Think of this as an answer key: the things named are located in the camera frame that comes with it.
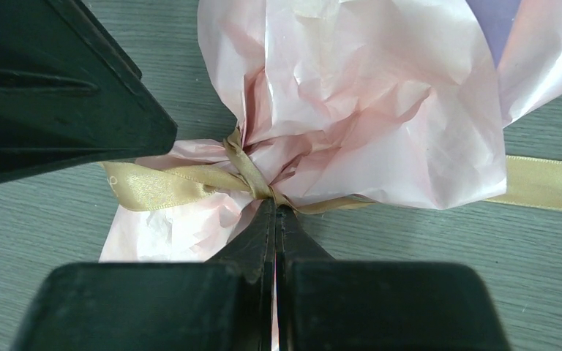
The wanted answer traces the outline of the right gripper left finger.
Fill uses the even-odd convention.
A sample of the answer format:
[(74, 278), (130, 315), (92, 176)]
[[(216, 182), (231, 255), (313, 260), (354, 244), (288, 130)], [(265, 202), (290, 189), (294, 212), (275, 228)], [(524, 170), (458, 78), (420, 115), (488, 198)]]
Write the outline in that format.
[(270, 350), (274, 220), (202, 263), (70, 263), (40, 285), (14, 350)]

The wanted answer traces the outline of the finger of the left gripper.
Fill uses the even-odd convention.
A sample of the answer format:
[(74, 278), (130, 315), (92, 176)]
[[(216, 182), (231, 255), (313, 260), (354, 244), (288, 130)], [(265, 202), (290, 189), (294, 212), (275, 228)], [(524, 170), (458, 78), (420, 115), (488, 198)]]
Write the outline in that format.
[(82, 1), (0, 1), (0, 184), (167, 153), (177, 126)]

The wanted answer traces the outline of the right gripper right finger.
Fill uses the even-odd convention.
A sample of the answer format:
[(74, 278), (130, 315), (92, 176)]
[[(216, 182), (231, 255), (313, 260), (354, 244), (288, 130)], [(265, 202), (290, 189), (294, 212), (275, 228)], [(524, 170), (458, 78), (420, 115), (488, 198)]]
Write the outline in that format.
[(281, 350), (509, 350), (466, 265), (336, 260), (287, 206), (276, 215)]

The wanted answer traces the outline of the pink flower bouquet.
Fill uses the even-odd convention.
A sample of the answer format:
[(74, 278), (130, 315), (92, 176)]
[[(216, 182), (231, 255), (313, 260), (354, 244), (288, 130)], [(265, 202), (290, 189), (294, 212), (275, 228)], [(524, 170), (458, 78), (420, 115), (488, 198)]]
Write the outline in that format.
[[(562, 1), (201, 1), (198, 43), (243, 151), (304, 214), (503, 195), (504, 128), (562, 95)], [(133, 163), (238, 172), (214, 140)], [(206, 260), (261, 201), (120, 205), (100, 258)]]

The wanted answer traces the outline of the tan ribbon bow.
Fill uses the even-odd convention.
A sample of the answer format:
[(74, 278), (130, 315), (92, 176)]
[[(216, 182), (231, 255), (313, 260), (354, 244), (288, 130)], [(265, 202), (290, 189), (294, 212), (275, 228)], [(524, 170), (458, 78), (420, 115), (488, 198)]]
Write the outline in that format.
[[(223, 140), (233, 174), (214, 165), (188, 165), (155, 170), (135, 163), (102, 162), (119, 204), (130, 211), (156, 211), (202, 200), (220, 190), (247, 192), (255, 200), (272, 199), (291, 206), (271, 187), (243, 151), (240, 133)], [(526, 156), (507, 157), (507, 190), (491, 203), (562, 211), (562, 161)]]

